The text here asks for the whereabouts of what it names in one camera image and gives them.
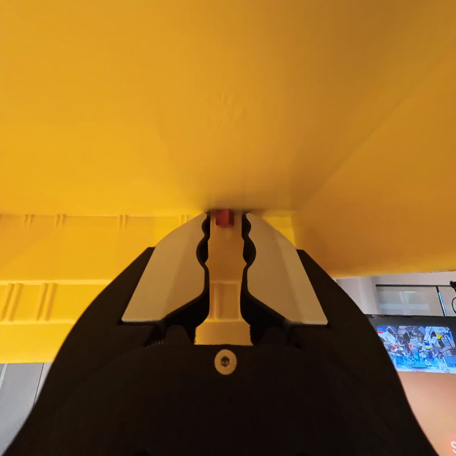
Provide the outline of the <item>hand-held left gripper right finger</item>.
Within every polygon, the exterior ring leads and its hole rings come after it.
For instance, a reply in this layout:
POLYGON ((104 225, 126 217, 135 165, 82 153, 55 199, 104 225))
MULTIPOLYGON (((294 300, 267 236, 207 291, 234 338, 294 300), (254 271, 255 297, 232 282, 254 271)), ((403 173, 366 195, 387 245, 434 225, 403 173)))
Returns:
POLYGON ((287 344, 296 329, 326 327, 328 319, 293 243, 252 213, 242 215, 241 234, 240 311, 252 345, 287 344))

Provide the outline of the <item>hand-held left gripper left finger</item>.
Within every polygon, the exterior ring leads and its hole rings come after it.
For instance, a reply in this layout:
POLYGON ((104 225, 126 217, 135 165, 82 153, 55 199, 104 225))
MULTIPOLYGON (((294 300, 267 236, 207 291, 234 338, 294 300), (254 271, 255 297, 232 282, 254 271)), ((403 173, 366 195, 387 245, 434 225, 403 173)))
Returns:
POLYGON ((191 343, 208 317, 208 240, 211 220, 200 214, 174 229, 153 248, 122 322, 152 323, 165 336, 171 327, 185 329, 191 343))

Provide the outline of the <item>colourful printed screen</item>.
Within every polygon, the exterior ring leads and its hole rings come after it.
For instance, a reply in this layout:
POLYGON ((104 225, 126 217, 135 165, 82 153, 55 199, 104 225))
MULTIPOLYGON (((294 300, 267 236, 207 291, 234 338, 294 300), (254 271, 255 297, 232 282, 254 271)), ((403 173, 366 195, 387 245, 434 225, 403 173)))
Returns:
POLYGON ((371 315, 398 372, 456 373, 456 319, 451 316, 371 315))

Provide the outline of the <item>yellow plastic bin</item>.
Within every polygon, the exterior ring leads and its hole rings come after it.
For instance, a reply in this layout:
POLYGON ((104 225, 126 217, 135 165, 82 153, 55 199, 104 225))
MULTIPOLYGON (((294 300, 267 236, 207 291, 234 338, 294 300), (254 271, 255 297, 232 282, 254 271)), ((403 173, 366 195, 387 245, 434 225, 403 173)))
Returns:
POLYGON ((455 270, 455 82, 455 1, 1 1, 1 363, 210 209, 455 270))

